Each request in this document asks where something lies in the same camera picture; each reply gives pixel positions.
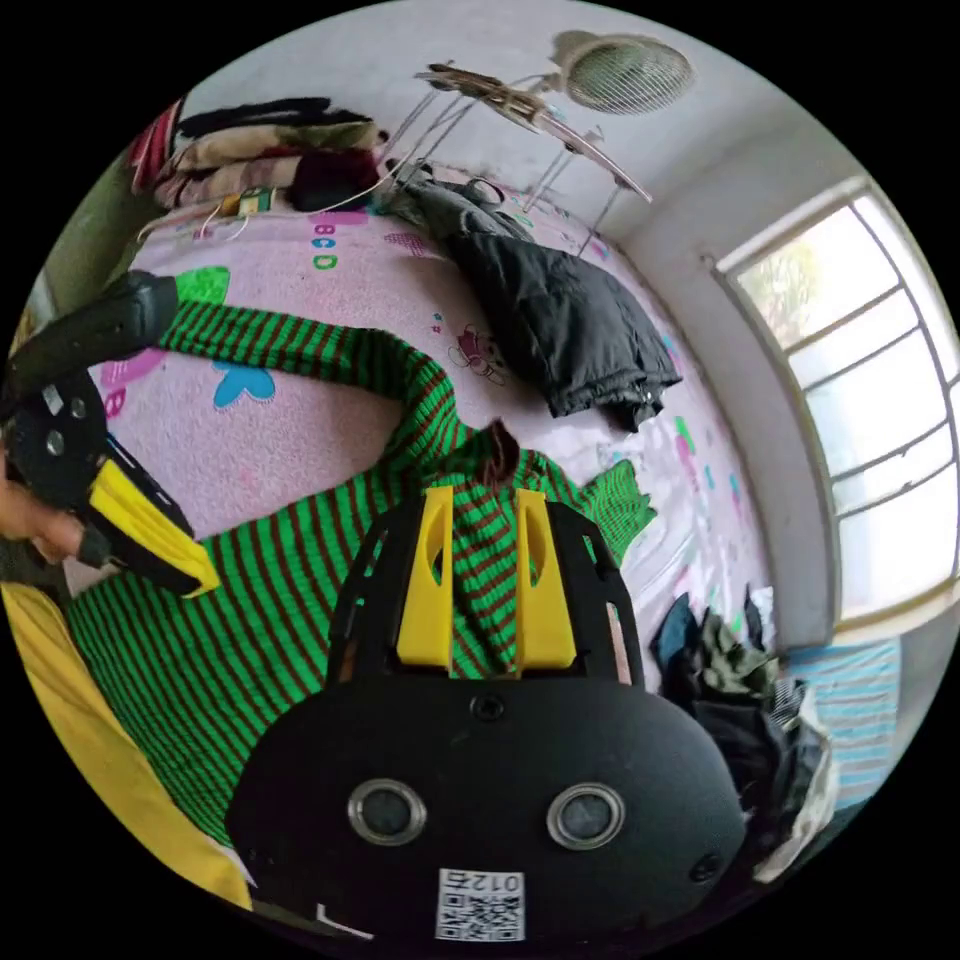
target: red cloth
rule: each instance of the red cloth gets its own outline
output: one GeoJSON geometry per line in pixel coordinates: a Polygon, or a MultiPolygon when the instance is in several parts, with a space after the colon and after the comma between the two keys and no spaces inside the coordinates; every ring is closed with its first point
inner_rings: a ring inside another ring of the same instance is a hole
{"type": "Polygon", "coordinates": [[[173,134],[182,107],[183,98],[164,110],[133,141],[127,161],[133,168],[133,193],[146,193],[153,188],[157,174],[173,152],[173,134]]]}

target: camera lens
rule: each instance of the camera lens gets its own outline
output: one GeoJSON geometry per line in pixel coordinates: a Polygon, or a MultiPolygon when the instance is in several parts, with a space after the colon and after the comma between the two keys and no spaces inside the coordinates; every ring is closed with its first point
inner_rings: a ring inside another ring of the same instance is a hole
{"type": "Polygon", "coordinates": [[[620,795],[600,783],[582,783],[564,790],[550,805],[547,829],[568,850],[596,850],[609,843],[623,826],[625,807],[620,795]]]}
{"type": "Polygon", "coordinates": [[[350,795],[347,817],[368,843],[397,847],[421,834],[427,822],[427,808],[404,783],[368,780],[350,795]]]}

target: clothes drying rack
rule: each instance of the clothes drying rack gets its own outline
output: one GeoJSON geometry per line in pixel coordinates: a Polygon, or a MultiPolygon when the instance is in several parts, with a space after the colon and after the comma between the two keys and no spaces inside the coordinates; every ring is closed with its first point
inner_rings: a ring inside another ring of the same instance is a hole
{"type": "MultiPolygon", "coordinates": [[[[421,164],[428,162],[440,144],[466,119],[467,114],[478,104],[482,103],[495,113],[498,113],[500,116],[510,120],[523,129],[531,133],[546,133],[560,140],[563,144],[560,152],[550,162],[530,191],[522,208],[524,213],[530,210],[537,200],[550,189],[560,174],[562,174],[577,157],[586,157],[606,170],[607,173],[613,177],[613,189],[607,197],[607,201],[603,205],[596,220],[590,227],[587,238],[583,241],[583,245],[577,252],[578,257],[582,255],[587,245],[599,232],[601,223],[610,212],[621,191],[629,190],[643,197],[647,203],[653,202],[653,198],[640,184],[614,160],[607,156],[604,151],[597,147],[596,144],[599,138],[596,134],[592,132],[583,135],[577,133],[559,118],[558,111],[554,107],[551,107],[536,94],[516,90],[512,86],[508,86],[500,80],[497,80],[495,77],[487,77],[482,74],[472,73],[468,70],[460,70],[450,63],[431,64],[428,72],[414,74],[414,77],[418,80],[425,80],[430,85],[431,90],[410,113],[407,114],[394,135],[387,141],[384,147],[384,156],[386,156],[387,152],[413,124],[424,116],[438,97],[443,93],[451,92],[457,93],[458,96],[443,108],[408,152],[407,156],[414,156],[433,130],[436,130],[444,123],[447,124],[446,129],[435,138],[433,143],[426,149],[426,152],[419,157],[419,160],[410,165],[411,171],[415,170],[421,164]],[[464,100],[470,100],[471,102],[461,107],[462,101],[464,100]],[[461,107],[461,109],[455,113],[454,111],[457,107],[461,107]]],[[[387,191],[385,200],[388,200],[401,190],[410,176],[412,176],[412,172],[404,176],[403,165],[401,165],[401,167],[397,169],[393,185],[387,191]]]]}

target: fan grille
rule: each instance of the fan grille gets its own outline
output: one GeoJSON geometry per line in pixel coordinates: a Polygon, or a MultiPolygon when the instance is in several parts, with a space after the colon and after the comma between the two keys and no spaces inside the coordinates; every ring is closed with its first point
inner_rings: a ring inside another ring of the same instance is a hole
{"type": "Polygon", "coordinates": [[[690,61],[656,40],[598,44],[577,58],[566,78],[575,103],[601,113],[652,113],[678,100],[693,84],[690,61]]]}

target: hand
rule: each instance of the hand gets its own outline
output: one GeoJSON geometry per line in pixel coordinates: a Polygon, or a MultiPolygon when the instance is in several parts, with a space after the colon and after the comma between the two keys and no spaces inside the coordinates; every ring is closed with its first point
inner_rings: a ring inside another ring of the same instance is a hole
{"type": "Polygon", "coordinates": [[[7,455],[0,443],[0,537],[29,540],[48,563],[76,556],[83,525],[63,510],[41,503],[29,490],[7,479],[7,455]]]}

